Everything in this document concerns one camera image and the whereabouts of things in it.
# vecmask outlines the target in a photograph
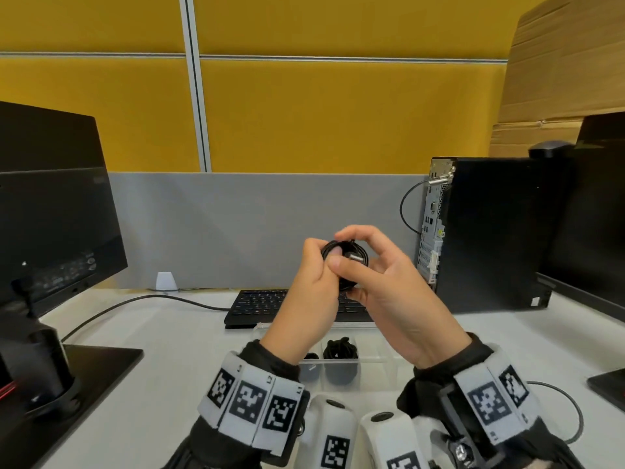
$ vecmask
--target clear plastic organizer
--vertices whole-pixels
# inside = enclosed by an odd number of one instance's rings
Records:
[[[261,339],[269,326],[258,324],[252,339]],[[327,342],[343,337],[356,346],[358,359],[324,359]],[[319,359],[300,362],[300,381],[312,394],[400,390],[412,378],[410,363],[388,345],[374,323],[334,323],[309,353],[317,354]]]

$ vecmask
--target black keyboard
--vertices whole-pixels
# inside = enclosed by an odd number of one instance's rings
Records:
[[[226,329],[253,328],[258,323],[270,323],[280,309],[289,290],[241,290],[224,319]],[[337,322],[361,323],[372,321],[367,309],[344,294],[339,295]]]

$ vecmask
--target cubicle divider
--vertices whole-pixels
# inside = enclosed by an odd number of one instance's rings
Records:
[[[426,176],[397,174],[110,173],[128,257],[120,288],[150,288],[171,271],[180,288],[287,288],[307,237],[331,240],[373,224],[408,256],[418,236],[399,216]],[[406,219],[419,226],[424,195]]]

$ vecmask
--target white desk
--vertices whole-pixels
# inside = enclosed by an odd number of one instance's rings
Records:
[[[90,290],[44,316],[65,335],[86,318],[123,299],[142,294]],[[181,296],[229,307],[235,292]],[[197,418],[196,407],[223,359],[240,349],[251,331],[226,331],[223,313],[167,299],[146,299],[90,324],[70,342],[145,350],[145,357],[44,465],[44,469],[158,469]],[[623,467],[625,413],[585,386],[586,378],[625,366],[625,324],[561,296],[549,310],[459,316],[467,330],[501,345],[526,379],[568,391],[582,407],[586,429],[572,448],[587,469]],[[564,397],[535,388],[548,419],[562,435],[577,420]],[[357,411],[394,406],[397,393],[362,394]]]

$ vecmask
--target monitor base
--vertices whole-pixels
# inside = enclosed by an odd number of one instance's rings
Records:
[[[3,400],[3,408],[0,408],[0,461],[3,467],[33,469],[43,465],[143,358],[143,351],[139,349],[66,345],[65,351],[74,377],[81,382],[80,407],[64,419],[24,419],[16,414],[20,404],[13,392]],[[9,398],[15,398],[15,404],[7,410]],[[9,412],[18,418],[3,418]]]
[[[625,411],[625,368],[590,377],[587,382],[592,391]]]

